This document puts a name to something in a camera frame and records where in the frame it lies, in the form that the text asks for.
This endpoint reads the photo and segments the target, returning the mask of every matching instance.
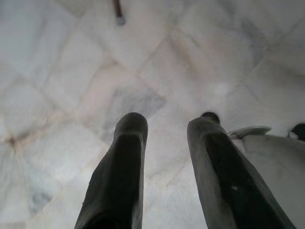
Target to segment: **floor tile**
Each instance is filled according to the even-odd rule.
[[[292,71],[292,74],[305,75],[305,21],[302,21],[286,38],[273,48],[267,59]]]
[[[143,216],[144,229],[163,227],[207,228],[190,160]]]
[[[26,221],[30,218],[30,211],[14,149],[1,144],[0,158],[0,224]]]
[[[138,112],[149,118],[164,104],[162,97],[114,63],[95,75],[75,115],[111,144],[115,125],[125,114]]]
[[[227,97],[243,77],[227,75],[190,36],[174,31],[140,72],[158,93],[190,114]]]
[[[27,195],[31,215],[39,213],[61,190],[60,183],[38,166],[21,158],[21,169],[27,182]]]
[[[5,0],[0,60],[41,86],[76,20],[52,0]]]
[[[25,229],[25,223],[0,224],[0,229]]]
[[[92,168],[85,168],[45,209],[50,229],[74,228],[85,198]]]
[[[99,45],[80,30],[71,37],[43,91],[64,110],[71,111],[87,90],[93,75],[111,61]]]
[[[30,83],[18,79],[0,97],[5,124],[14,138],[30,135],[58,112]]]
[[[0,96],[18,78],[18,74],[7,64],[0,62]]]
[[[8,133],[8,130],[6,128],[5,122],[4,122],[4,116],[3,114],[0,114],[0,142],[4,142],[10,137],[10,134]]]
[[[166,37],[192,0],[126,0],[126,24],[116,25],[112,1],[94,1],[81,21],[87,34],[136,71]]]
[[[34,176],[32,184],[37,184],[36,181],[46,174],[65,185],[106,149],[107,146],[89,130],[77,123],[63,121],[49,127],[35,140],[24,143],[20,156],[33,172],[30,174]]]
[[[246,3],[197,1],[179,24],[228,77],[246,77],[278,38],[277,25],[254,4]]]
[[[27,221],[25,224],[25,229],[49,229],[50,223],[48,222],[48,219],[44,212],[37,214],[35,217],[33,217],[31,220]]]
[[[149,163],[149,160],[147,158],[145,159],[143,198],[144,215],[154,204],[154,202],[164,193],[168,185],[171,184],[172,180],[181,172],[185,166],[185,162],[186,160],[181,160],[180,162],[172,162],[169,166],[163,168],[157,173],[153,175],[147,175],[146,164]]]
[[[247,79],[247,87],[259,103],[286,118],[291,128],[304,121],[305,80],[293,69],[266,59]]]
[[[56,0],[59,4],[69,10],[75,17],[81,17],[91,6],[92,0]]]
[[[188,122],[182,111],[170,103],[148,118],[146,176],[152,178],[190,158],[186,135]]]
[[[285,32],[305,16],[305,3],[302,0],[255,0],[268,12]]]

